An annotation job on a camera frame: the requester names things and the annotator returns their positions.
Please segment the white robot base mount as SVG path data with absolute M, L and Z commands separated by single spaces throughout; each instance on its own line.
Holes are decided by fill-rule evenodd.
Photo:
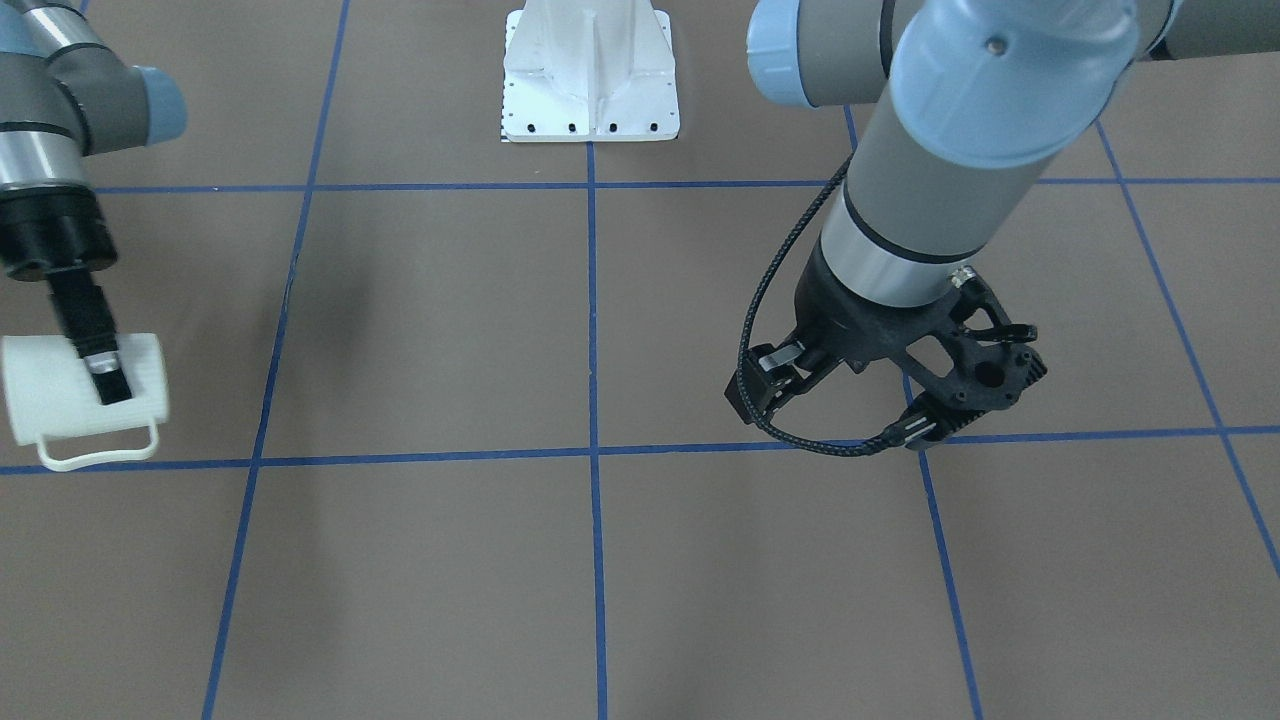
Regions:
M 527 1 L 507 14 L 504 29 L 502 141 L 678 137 L 668 13 L 649 1 Z

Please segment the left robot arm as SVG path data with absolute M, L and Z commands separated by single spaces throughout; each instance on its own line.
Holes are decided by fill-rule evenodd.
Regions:
M 748 67 L 772 102 L 874 102 L 826 197 L 795 331 L 726 396 L 765 424 L 836 366 L 922 388 L 896 429 L 940 436 L 1044 374 L 1036 332 L 973 274 L 1046 167 L 1142 61 L 1277 50 L 1275 1 L 759 1 Z

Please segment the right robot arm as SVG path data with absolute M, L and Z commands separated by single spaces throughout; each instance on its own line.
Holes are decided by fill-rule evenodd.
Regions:
M 179 138 L 178 83 L 124 63 L 69 1 L 5 1 L 1 27 L 1 254 L 44 282 L 102 405 L 132 398 L 116 323 L 93 274 L 116 247 L 84 159 Z

